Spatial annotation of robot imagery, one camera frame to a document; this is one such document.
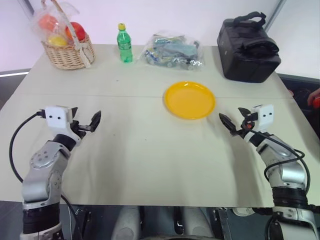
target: bag handle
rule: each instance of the bag handle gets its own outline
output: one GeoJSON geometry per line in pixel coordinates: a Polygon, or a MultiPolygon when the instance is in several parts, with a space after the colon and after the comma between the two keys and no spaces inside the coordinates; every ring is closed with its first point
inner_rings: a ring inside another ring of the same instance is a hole
{"type": "MultiPolygon", "coordinates": [[[[76,31],[75,31],[74,27],[72,26],[71,22],[69,21],[67,15],[63,11],[63,9],[60,7],[60,5],[58,4],[58,2],[56,0],[51,0],[51,2],[56,7],[59,14],[63,18],[63,21],[65,22],[66,26],[68,27],[68,29],[71,33],[73,42],[74,42],[74,49],[79,51],[79,54],[80,54],[80,57],[81,57],[81,60],[84,64],[84,66],[86,68],[90,68],[91,64],[90,64],[89,58],[91,58],[91,56],[85,54],[85,52],[87,52],[87,54],[89,54],[88,51],[86,51],[86,49],[88,48],[88,44],[85,42],[79,42],[79,39],[76,35],[76,31]]],[[[47,8],[46,0],[41,0],[41,5],[42,5],[43,9],[46,9],[47,8]]]]}
{"type": "Polygon", "coordinates": [[[245,20],[249,20],[249,19],[253,19],[253,18],[261,18],[260,21],[253,21],[250,23],[247,23],[250,26],[253,26],[255,28],[259,28],[262,27],[265,23],[266,23],[266,15],[263,12],[257,12],[257,11],[253,11],[251,13],[249,13],[248,15],[245,16],[238,16],[233,20],[233,26],[236,27],[240,24],[240,22],[245,21],[245,20]]]}
{"type": "Polygon", "coordinates": [[[276,42],[270,37],[257,37],[244,41],[242,48],[252,54],[275,55],[279,52],[276,42]]]}

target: black bag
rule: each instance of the black bag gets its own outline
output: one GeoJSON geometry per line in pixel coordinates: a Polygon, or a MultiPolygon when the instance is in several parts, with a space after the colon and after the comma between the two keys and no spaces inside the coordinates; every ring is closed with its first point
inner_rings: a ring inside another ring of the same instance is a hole
{"type": "Polygon", "coordinates": [[[223,21],[217,43],[227,79],[262,83],[281,63],[275,41],[262,26],[266,15],[257,11],[223,21]],[[256,22],[249,20],[260,17],[256,22]]]}

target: black strap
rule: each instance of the black strap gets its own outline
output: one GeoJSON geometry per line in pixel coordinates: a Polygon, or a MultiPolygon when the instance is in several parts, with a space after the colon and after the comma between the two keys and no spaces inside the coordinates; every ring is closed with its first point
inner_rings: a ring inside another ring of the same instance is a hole
{"type": "Polygon", "coordinates": [[[246,25],[248,26],[252,26],[255,28],[260,28],[262,27],[265,23],[266,23],[266,15],[263,12],[257,12],[257,11],[253,11],[251,13],[249,13],[248,15],[245,16],[238,16],[233,20],[233,26],[237,27],[240,25],[241,22],[249,20],[249,19],[253,19],[253,18],[261,18],[260,21],[252,21],[250,23],[247,23],[246,25]]]}
{"type": "Polygon", "coordinates": [[[275,41],[270,37],[257,37],[242,43],[242,48],[257,55],[275,55],[279,52],[279,48],[275,41]]]}

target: red fruit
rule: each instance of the red fruit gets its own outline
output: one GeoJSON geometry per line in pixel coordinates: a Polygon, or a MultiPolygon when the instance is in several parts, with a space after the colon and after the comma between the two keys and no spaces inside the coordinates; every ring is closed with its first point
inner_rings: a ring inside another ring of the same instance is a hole
{"type": "MultiPolygon", "coordinates": [[[[71,25],[73,26],[76,37],[79,39],[79,41],[85,39],[86,32],[84,28],[79,23],[74,21],[71,22],[71,25]]],[[[68,39],[72,40],[71,32],[69,31],[69,28],[67,26],[65,27],[65,34],[68,37],[68,39]]]]}
{"type": "Polygon", "coordinates": [[[312,101],[312,105],[315,109],[320,108],[320,96],[316,97],[313,101],[312,101]]]}
{"type": "Polygon", "coordinates": [[[39,19],[38,24],[40,28],[53,32],[55,27],[58,25],[58,21],[54,16],[45,14],[39,19]]]}

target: yellow bottle cap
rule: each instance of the yellow bottle cap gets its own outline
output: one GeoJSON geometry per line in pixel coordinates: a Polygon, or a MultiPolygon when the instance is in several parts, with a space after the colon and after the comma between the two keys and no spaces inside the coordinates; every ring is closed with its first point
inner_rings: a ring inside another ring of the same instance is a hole
{"type": "Polygon", "coordinates": [[[118,29],[119,30],[126,30],[126,25],[124,23],[119,23],[118,24],[118,29]]]}

